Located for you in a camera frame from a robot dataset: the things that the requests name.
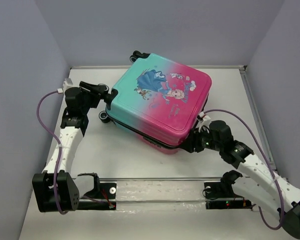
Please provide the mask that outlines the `pink and teal kids suitcase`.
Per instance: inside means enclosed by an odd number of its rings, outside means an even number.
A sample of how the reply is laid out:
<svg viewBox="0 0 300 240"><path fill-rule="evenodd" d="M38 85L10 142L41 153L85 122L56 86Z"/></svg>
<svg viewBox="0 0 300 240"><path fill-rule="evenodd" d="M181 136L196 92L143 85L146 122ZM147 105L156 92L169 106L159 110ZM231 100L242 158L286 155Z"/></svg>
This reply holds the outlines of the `pink and teal kids suitcase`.
<svg viewBox="0 0 300 240"><path fill-rule="evenodd" d="M134 51L132 66L112 87L99 113L165 154L174 154L192 133L212 86L197 69L154 53Z"/></svg>

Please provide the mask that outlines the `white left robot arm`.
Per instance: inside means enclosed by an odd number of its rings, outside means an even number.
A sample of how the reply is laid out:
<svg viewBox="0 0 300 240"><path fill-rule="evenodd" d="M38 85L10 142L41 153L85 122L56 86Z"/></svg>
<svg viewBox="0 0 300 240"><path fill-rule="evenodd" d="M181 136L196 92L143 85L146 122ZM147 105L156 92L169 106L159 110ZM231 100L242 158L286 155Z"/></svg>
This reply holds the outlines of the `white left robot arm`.
<svg viewBox="0 0 300 240"><path fill-rule="evenodd" d="M41 173L32 178L32 187L42 213L59 212L64 215L79 207L81 198L93 198L102 193L99 176L96 173L70 175L76 151L83 140L89 123L88 112L98 107L100 100L108 94L104 84L93 85L80 82L74 86L66 79L58 88L42 97L45 100L53 94L63 95L66 107L62 114L59 135L57 136L41 120L40 125L56 140L56 147Z"/></svg>

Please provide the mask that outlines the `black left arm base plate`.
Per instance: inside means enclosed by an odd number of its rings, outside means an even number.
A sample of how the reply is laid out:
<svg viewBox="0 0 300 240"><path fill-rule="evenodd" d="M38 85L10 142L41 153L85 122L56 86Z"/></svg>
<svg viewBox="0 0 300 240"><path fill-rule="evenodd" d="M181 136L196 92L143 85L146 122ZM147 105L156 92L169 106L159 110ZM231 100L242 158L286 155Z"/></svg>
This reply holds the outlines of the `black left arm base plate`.
<svg viewBox="0 0 300 240"><path fill-rule="evenodd" d="M102 181L99 189L94 189L87 192L83 198L80 199L78 210L82 211L115 211L116 210L116 193L117 183Z"/></svg>

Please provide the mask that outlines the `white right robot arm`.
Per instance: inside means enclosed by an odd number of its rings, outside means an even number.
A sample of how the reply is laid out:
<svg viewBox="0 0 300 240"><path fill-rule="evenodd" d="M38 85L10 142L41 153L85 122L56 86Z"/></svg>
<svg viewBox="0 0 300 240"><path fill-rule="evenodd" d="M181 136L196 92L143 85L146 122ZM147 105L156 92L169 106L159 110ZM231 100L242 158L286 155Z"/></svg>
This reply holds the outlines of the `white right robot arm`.
<svg viewBox="0 0 300 240"><path fill-rule="evenodd" d="M221 193L248 198L271 213L290 236L300 240L300 189L273 172L246 144L235 140L224 121L192 130L181 148L190 153L217 151L234 168L220 183Z"/></svg>

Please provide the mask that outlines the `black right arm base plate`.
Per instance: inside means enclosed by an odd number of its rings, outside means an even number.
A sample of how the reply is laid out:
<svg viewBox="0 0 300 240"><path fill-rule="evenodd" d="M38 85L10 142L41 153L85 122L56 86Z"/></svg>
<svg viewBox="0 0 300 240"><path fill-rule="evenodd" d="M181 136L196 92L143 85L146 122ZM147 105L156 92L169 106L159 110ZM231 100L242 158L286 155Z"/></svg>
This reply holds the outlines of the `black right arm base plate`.
<svg viewBox="0 0 300 240"><path fill-rule="evenodd" d="M231 185L220 181L204 183L202 195L207 210L252 209L255 204L233 192Z"/></svg>

